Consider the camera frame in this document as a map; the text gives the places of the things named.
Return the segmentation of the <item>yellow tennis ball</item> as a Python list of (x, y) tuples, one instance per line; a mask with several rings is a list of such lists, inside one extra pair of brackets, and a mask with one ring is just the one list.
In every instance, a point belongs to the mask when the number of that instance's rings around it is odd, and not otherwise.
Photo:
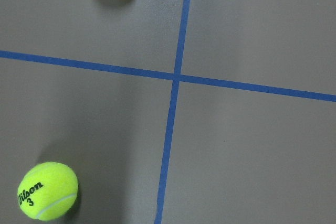
[(18, 206), (28, 217), (51, 221), (65, 215), (78, 195), (78, 178), (67, 165), (45, 162), (29, 170), (17, 188)]

